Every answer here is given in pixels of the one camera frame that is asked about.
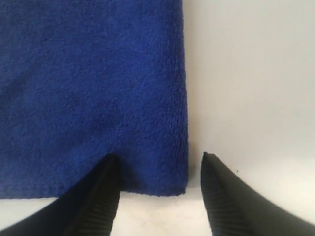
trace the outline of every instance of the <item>blue fabric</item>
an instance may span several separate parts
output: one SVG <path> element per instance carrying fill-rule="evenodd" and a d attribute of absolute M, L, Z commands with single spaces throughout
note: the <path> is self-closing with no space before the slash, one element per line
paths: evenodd
<path fill-rule="evenodd" d="M 124 189 L 184 193 L 180 0 L 0 1 L 0 198 L 58 196 L 107 153 Z"/>

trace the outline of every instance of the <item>white background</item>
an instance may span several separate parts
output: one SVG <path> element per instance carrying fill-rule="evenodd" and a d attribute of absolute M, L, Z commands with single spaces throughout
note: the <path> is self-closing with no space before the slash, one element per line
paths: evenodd
<path fill-rule="evenodd" d="M 208 236 L 203 151 L 315 223 L 315 1 L 184 0 L 187 194 L 123 193 L 113 236 Z M 0 201 L 0 228 L 51 202 Z"/>

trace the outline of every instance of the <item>blue towel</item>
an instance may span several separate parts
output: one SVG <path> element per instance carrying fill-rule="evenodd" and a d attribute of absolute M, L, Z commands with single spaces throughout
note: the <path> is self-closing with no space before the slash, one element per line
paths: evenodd
<path fill-rule="evenodd" d="M 0 1 L 0 198 L 59 196 L 107 153 L 124 190 L 184 193 L 180 0 Z"/>

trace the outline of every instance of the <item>microfiber towel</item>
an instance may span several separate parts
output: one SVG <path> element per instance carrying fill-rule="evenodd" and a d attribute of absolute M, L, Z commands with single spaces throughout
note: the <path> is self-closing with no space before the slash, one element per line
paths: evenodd
<path fill-rule="evenodd" d="M 59 196 L 106 154 L 123 188 L 184 193 L 180 0 L 0 1 L 0 198 Z"/>

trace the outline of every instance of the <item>white surface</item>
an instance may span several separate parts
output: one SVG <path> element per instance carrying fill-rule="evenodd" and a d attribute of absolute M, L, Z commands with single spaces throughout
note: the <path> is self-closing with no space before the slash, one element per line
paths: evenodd
<path fill-rule="evenodd" d="M 124 194 L 113 235 L 209 235 L 203 151 L 315 223 L 315 1 L 184 0 L 184 18 L 190 187 L 178 198 Z M 0 201 L 0 227 L 48 202 Z"/>

